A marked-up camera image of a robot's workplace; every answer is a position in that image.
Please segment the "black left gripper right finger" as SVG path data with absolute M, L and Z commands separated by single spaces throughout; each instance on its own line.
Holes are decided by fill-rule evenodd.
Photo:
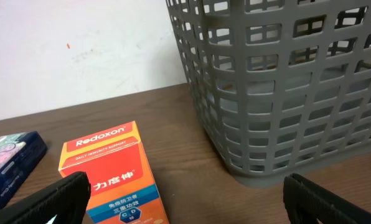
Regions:
M 284 178 L 283 203 L 291 224 L 371 224 L 371 213 L 309 179 Z

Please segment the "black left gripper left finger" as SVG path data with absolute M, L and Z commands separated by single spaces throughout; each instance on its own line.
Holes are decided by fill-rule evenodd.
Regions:
M 90 197 L 87 174 L 77 171 L 0 210 L 0 224 L 81 224 Z

